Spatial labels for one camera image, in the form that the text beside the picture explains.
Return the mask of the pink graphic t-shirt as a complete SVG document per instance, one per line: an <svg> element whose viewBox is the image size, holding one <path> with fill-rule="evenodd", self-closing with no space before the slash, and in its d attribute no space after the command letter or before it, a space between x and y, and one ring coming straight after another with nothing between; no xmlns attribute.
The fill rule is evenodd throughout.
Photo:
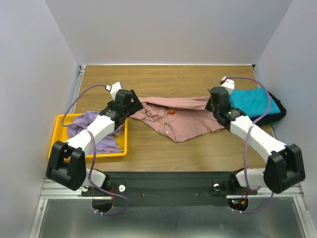
<svg viewBox="0 0 317 238"><path fill-rule="evenodd" d="M141 120L159 134L174 142L184 142L197 136L224 129L205 109L209 100L191 98L139 98L143 109L131 116Z"/></svg>

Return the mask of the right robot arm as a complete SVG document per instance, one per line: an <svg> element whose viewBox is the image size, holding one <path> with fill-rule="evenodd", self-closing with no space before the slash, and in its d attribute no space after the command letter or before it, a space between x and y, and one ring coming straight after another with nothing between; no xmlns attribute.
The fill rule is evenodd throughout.
<svg viewBox="0 0 317 238"><path fill-rule="evenodd" d="M286 145L255 125L238 108L233 108L225 87L210 90L206 110L213 113L217 122L251 146L266 162L262 169L247 169L235 173L240 187L256 189L267 187L280 194L306 178L302 151L299 146Z"/></svg>

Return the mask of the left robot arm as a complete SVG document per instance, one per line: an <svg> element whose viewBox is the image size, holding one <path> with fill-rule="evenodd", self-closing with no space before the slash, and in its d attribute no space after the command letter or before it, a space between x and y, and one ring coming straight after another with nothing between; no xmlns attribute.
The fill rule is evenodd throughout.
<svg viewBox="0 0 317 238"><path fill-rule="evenodd" d="M96 161L96 145L104 137L120 128L126 119L143 106L134 90L118 89L111 93L113 100L100 111L89 126L65 142L57 141L51 147L46 177L71 190L82 186L102 187L106 175L93 168L86 168L86 156L93 151Z"/></svg>

